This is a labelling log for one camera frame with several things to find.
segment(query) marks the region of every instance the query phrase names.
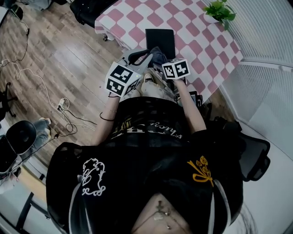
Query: plant pot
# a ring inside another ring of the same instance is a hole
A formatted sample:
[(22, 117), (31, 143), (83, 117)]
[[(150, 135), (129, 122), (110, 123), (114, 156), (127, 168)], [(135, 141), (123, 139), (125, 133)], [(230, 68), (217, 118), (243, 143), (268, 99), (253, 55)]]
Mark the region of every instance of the plant pot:
[(214, 17), (206, 15), (206, 14), (203, 15), (203, 18), (205, 19), (206, 22), (208, 22), (210, 24), (219, 22), (219, 20), (216, 20)]

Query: corrugated panel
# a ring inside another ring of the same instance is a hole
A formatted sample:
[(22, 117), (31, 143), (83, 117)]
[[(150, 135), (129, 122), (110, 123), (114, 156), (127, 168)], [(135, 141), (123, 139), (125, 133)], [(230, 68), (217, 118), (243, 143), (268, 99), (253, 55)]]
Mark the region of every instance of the corrugated panel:
[(240, 65), (223, 86), (238, 117), (293, 159), (293, 73)]
[(244, 59), (293, 65), (293, 8), (287, 0), (228, 0), (227, 4), (237, 13), (229, 31)]

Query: pink and white checkered tablecloth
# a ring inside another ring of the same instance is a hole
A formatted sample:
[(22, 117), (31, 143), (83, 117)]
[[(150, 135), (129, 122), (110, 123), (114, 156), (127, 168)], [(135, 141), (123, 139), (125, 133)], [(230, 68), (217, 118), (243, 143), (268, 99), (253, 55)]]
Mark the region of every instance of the pink and white checkered tablecloth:
[(145, 29), (173, 29), (176, 57), (187, 59), (190, 66), (188, 89), (205, 101), (243, 56), (221, 24), (204, 20), (204, 6), (201, 0), (119, 0), (96, 19), (95, 31), (109, 32), (134, 49), (147, 47)]

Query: black and white marker cube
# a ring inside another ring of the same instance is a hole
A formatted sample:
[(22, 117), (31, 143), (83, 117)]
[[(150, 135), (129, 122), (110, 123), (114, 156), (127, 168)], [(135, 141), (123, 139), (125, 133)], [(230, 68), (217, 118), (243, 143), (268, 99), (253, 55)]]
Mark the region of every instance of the black and white marker cube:
[(178, 80), (190, 75), (188, 62), (186, 59), (176, 59), (162, 65), (164, 75), (167, 79)]
[(106, 75), (105, 89), (123, 97), (136, 88), (141, 75), (113, 62)]

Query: sneaker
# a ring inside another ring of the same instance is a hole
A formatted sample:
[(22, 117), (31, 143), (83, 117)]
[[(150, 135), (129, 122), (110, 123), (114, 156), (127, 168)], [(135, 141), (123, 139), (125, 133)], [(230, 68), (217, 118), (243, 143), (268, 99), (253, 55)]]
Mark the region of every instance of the sneaker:
[(145, 74), (144, 79), (145, 79), (145, 82), (150, 82), (150, 81), (154, 82), (154, 79), (153, 79), (152, 75), (149, 74), (149, 73)]
[(49, 141), (51, 139), (51, 131), (49, 129), (47, 129), (47, 128), (45, 128), (44, 131), (48, 135), (48, 141)]
[(49, 122), (49, 125), (51, 124), (51, 120), (49, 118), (41, 117), (39, 120), (42, 120), (42, 119), (47, 120)]

